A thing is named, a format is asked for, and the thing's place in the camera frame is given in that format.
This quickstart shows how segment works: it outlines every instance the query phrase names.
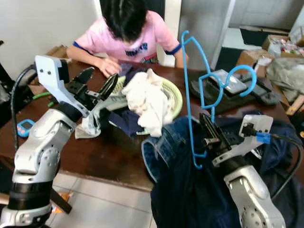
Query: child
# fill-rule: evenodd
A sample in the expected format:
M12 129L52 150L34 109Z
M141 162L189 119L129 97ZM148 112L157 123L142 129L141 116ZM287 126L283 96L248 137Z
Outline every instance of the child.
M181 45L157 13L146 9L144 0L108 0L103 18L67 50L69 58L91 64L104 76L121 71L119 60L151 63L157 59L156 44L174 55L176 67L183 67ZM93 54L106 53L108 58Z

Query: small blue object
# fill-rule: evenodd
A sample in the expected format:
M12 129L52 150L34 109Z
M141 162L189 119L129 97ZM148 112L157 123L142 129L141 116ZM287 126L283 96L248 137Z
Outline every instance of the small blue object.
M192 151L192 156L193 156L193 162L194 162L194 166L197 169L202 169L202 165L198 165L196 163L196 158L205 158L207 156L207 151L205 151L203 154L197 154L194 151L194 142L193 142L193 130L192 130L192 123L191 123L191 106L190 106L190 95L189 95L189 85L188 85L188 69L187 69L187 60L186 60L186 45L193 41L193 43L196 45L196 47L199 49L199 52L203 58L203 61L205 63L206 66L206 70L207 70L207 74L203 75L201 77L199 77L199 90L200 90L200 101L201 101L201 108L202 109L211 109L211 121L212 123L214 123L215 121L215 107L220 103L220 101L222 100L223 97L223 90L226 86L228 86L229 82L230 82L230 77L232 76L233 73L235 73L236 71L240 70L240 69L245 69L247 71L249 71L251 73L252 76L252 83L250 85L250 87L242 92L240 94L240 96L246 96L248 95L256 86L257 83L257 75L255 73L255 71L253 70L252 67L247 66L247 65L240 65L237 66L235 68L233 68L227 78L225 82L222 82L220 80L220 78L211 72L208 60L206 58L206 55L201 47L201 45L198 43L198 41L194 38L194 37L190 37L189 39L185 40L185 36L189 33L189 31L184 31L182 36L181 36L181 47L182 47L182 53L183 53L183 62L184 62L184 75L185 75L185 84L186 84L186 99L187 99L187 111L188 111L188 122L189 122L189 132L190 132L190 143L191 143L191 151ZM203 88L203 80L213 76L217 82L218 82L218 86L219 86L219 93L218 93L218 97L217 100L214 104L210 104L210 105L205 105L205 100L204 100L204 88Z
M28 137L29 131L34 124L35 122L30 119L21 121L19 124L17 124L18 135L22 138Z
M258 142L270 144L270 134L269 133L257 132L256 136L257 136L256 140Z

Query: white garment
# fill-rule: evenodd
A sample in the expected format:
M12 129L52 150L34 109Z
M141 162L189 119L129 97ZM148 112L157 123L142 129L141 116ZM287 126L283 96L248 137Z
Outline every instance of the white garment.
M162 126L172 122L172 104L161 86L162 78L148 69L137 73L122 90L129 109L140 116L138 124L153 137L160 137Z

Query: wooden table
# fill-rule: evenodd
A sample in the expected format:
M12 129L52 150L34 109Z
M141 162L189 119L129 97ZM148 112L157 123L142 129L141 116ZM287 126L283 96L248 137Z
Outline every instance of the wooden table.
M70 77L75 77L86 67L88 65L72 62L69 66ZM183 97L183 107L180 116L186 115L186 95L182 69L142 64L134 64L134 67L150 67L158 75L172 81L179 88ZM192 76L200 75L198 71L190 70L189 73ZM104 81L105 78L96 70L93 78L88 82L88 87L90 90L97 91L102 87ZM268 80L264 79L264 83L270 86ZM18 113L18 121L26 118L37 121L48 109L48 102L47 98L31 102ZM192 96L191 106L192 114L198 117L201 111L199 99ZM225 115L241 115L244 111L256 109L275 119L289 121L280 104L270 107L253 102L244 107L231 110ZM0 129L0 155L9 159L13 159L15 154L11 129L11 122L8 122ZM115 127L109 127L106 132L93 139L76 140L73 134L61 153L61 172L95 181L106 181L150 191L153 183L146 172L141 152L141 143L145 138L145 136L139 136L131 139Z

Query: blue clothes hanger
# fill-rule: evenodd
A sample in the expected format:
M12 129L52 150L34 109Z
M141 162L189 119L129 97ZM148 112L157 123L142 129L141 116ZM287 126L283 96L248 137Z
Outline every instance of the blue clothes hanger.
M181 36L181 47L182 47L183 62L184 62L184 75L185 75L185 84L186 84L186 99L187 99L187 111L188 111L188 123L189 123L189 131L190 131L191 151L192 151L194 165L195 165L195 167L197 169L200 170L203 167L202 167L202 165L198 165L196 163L196 158L205 158L207 156L207 151L205 151L203 154L198 154L198 153L195 153L195 151L194 151L193 129L192 129L192 123L191 123L191 106L190 106L190 95L189 95L188 69L187 69L186 47L185 46L188 43L190 43L191 41L193 41L194 44L196 45L196 47L199 49L199 52L200 52L200 54L201 54L201 56L203 58L203 61L205 63L207 74L202 75L201 77L199 77L200 101L201 101L201 108L202 109L211 109L211 121L213 123L215 121L215 107L222 100L223 94L224 94L224 88L229 85L231 75L233 73L235 73L236 71L241 70L241 69L245 69L245 70L247 70L247 71L249 71L251 73L251 77L252 77L251 85L250 85L250 87L246 91L240 93L240 97L248 95L254 89L254 87L256 86L256 83L257 83L257 80L256 80L257 79L257 75L256 75L256 73L255 73L255 71L253 70L252 67L250 67L248 65L239 65L239 66L236 66L235 68L233 68L229 72L229 74L228 74L228 76L226 78L225 83L223 83L216 74L214 74L214 73L211 72L208 60L207 60L206 55L205 55L205 53L204 53L201 45L199 44L199 42L193 36L185 41L185 36L188 33L189 33L189 31L184 31L183 32L183 34ZM219 86L218 98L215 101L215 103L210 104L210 105L205 105L203 80L206 79L206 78L208 78L208 77L211 77L211 76L216 79L217 84Z

